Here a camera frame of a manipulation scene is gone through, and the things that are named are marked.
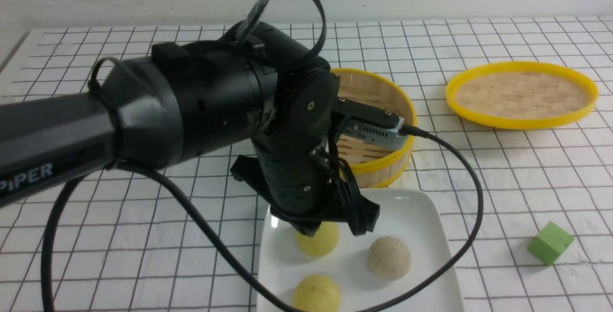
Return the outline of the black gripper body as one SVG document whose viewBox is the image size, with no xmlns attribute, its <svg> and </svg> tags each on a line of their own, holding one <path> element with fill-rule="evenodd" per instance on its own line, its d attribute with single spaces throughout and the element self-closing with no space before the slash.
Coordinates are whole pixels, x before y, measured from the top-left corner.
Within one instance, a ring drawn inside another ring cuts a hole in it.
<svg viewBox="0 0 613 312">
<path fill-rule="evenodd" d="M 300 234 L 314 236 L 324 221 L 345 223 L 352 235 L 374 231 L 380 207 L 361 193 L 348 162 L 336 151 L 255 145 L 256 157 L 239 156 L 232 177 L 270 205 L 272 214 Z"/>
</svg>

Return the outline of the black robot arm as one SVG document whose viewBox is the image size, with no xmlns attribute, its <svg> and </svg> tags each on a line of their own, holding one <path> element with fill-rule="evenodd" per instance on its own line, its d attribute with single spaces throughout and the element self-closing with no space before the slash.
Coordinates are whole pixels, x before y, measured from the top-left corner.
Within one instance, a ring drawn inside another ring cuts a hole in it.
<svg viewBox="0 0 613 312">
<path fill-rule="evenodd" d="M 89 91 L 1 107 L 1 205 L 120 164 L 162 170 L 250 139 L 230 169 L 274 215 L 312 236 L 322 221 L 355 236 L 379 207 L 359 192 L 334 140 L 340 79 L 311 49 L 261 23 L 243 42 L 161 43 L 122 60 Z"/>
</svg>

